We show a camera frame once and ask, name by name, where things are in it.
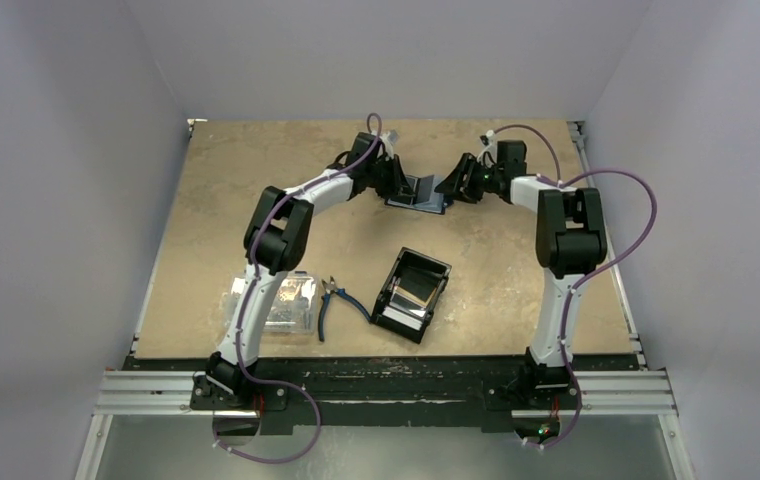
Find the blue leather card holder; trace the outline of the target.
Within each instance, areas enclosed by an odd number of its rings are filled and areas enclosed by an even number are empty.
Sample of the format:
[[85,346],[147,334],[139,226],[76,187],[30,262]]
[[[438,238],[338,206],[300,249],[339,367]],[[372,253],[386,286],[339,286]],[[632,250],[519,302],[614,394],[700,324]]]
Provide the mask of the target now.
[[408,185],[413,190],[412,195],[399,195],[386,199],[386,206],[419,211],[423,213],[444,215],[453,201],[446,198],[442,193],[437,193],[435,188],[444,178],[438,175],[424,177],[405,176]]

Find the black plastic card box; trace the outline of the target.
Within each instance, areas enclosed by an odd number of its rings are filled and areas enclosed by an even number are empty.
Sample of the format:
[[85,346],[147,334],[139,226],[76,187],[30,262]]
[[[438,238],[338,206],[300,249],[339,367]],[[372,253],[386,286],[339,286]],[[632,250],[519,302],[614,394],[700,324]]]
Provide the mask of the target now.
[[[369,322],[420,344],[434,317],[451,271],[450,264],[403,247],[377,295]],[[384,317],[382,313],[386,307],[420,317],[423,320],[421,330],[409,329]]]

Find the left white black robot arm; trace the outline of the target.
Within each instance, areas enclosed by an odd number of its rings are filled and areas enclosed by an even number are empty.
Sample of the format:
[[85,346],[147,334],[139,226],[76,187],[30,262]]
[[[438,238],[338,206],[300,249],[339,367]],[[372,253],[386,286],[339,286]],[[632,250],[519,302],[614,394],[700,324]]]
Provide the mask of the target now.
[[217,350],[195,376],[192,406],[227,410],[259,406],[266,394],[294,389],[294,384],[257,376],[264,324],[288,274],[304,257],[315,215],[345,203],[367,189],[388,198],[406,192],[398,134],[391,130],[360,132],[350,150],[320,174],[286,189],[265,188],[247,227],[244,289]]

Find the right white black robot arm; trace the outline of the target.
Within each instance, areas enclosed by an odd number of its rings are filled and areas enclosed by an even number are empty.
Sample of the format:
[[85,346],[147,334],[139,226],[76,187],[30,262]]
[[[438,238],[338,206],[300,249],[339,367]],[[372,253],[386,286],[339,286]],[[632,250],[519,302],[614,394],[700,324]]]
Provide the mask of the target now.
[[461,156],[435,192],[474,204],[487,193],[536,215],[535,253],[544,273],[540,315],[518,377],[509,391],[532,407],[575,388],[573,337],[590,275],[608,247],[600,193],[560,186],[527,170],[527,145],[500,140],[482,160]]

